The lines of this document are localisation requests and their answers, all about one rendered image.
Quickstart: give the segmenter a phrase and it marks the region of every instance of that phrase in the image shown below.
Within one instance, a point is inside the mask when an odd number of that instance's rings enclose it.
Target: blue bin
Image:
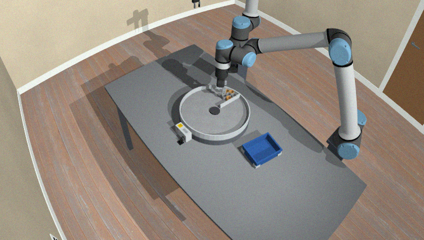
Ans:
[[[250,162],[259,166],[277,157],[283,150],[269,132],[241,145]]]

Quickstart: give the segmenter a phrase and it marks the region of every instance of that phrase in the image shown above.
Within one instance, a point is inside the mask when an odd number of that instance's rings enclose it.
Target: brown wooden door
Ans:
[[[424,125],[424,14],[421,14],[383,93]]]

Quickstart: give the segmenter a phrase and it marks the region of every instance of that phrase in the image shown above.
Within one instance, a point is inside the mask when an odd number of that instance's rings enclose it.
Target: beige wall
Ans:
[[[0,240],[60,239],[36,177],[16,88],[0,57]]]
[[[258,9],[300,33],[344,30],[352,39],[354,69],[379,87],[419,3],[420,0],[259,0]]]
[[[202,0],[202,7],[224,0]],[[193,9],[190,0],[0,1],[0,57],[16,88],[109,40]]]

